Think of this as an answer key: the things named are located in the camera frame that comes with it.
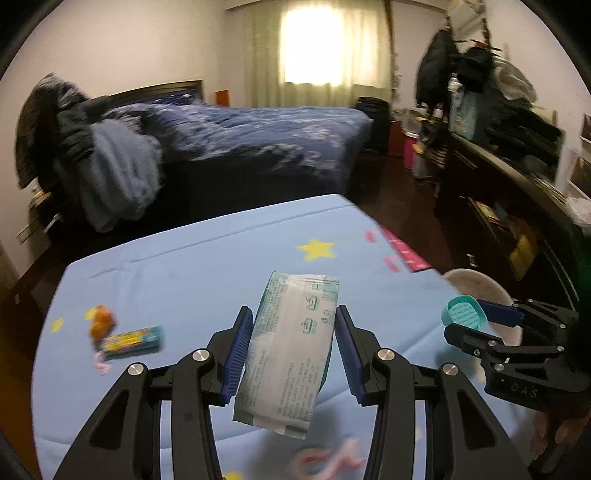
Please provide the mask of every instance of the teal plastic lid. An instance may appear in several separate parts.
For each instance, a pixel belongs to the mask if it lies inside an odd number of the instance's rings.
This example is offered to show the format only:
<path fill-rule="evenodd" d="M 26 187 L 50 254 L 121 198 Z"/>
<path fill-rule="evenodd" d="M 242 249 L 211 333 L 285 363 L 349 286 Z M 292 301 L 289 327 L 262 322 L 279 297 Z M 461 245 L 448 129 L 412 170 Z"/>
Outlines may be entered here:
<path fill-rule="evenodd" d="M 441 313 L 445 326 L 457 323 L 473 330 L 480 330 L 486 325 L 486 314 L 480 304 L 470 295 L 460 295 L 447 302 Z"/>

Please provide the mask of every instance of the headboard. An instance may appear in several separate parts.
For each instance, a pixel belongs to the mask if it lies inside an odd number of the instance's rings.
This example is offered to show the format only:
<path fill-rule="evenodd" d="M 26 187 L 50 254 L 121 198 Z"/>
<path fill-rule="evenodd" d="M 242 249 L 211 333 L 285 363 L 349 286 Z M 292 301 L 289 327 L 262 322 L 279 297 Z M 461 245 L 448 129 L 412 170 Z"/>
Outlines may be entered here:
<path fill-rule="evenodd" d="M 173 95 L 189 95 L 193 99 L 203 100 L 202 82 L 202 80 L 188 80 L 186 82 L 163 83 L 116 93 L 108 97 L 109 108 Z"/>

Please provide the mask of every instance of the black suitcase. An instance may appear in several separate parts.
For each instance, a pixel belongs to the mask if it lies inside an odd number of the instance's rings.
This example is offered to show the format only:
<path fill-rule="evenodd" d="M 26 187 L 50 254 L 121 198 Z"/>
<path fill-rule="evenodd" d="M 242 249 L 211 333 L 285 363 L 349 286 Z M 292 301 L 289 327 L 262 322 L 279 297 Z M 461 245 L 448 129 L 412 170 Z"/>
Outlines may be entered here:
<path fill-rule="evenodd" d="M 379 98 L 359 97 L 355 108 L 361 110 L 374 121 L 371 136 L 364 149 L 387 153 L 390 136 L 390 105 L 388 102 Z"/>

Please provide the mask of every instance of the orange snack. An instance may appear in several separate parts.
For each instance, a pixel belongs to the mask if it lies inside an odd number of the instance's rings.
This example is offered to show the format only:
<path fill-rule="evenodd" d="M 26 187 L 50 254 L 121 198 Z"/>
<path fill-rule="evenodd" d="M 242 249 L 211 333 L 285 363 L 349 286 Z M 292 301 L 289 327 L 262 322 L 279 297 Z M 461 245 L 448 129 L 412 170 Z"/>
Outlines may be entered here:
<path fill-rule="evenodd" d="M 104 305 L 98 305 L 92 317 L 92 325 L 88 334 L 95 342 L 105 338 L 115 326 L 115 315 Z"/>

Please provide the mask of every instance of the window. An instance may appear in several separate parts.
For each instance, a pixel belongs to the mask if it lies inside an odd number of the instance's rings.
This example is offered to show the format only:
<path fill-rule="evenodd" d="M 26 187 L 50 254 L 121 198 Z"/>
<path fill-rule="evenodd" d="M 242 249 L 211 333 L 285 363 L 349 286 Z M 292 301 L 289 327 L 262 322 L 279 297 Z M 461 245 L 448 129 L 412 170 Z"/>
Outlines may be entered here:
<path fill-rule="evenodd" d="M 378 12 L 324 5 L 296 7 L 281 21 L 284 81 L 371 85 L 378 78 Z"/>

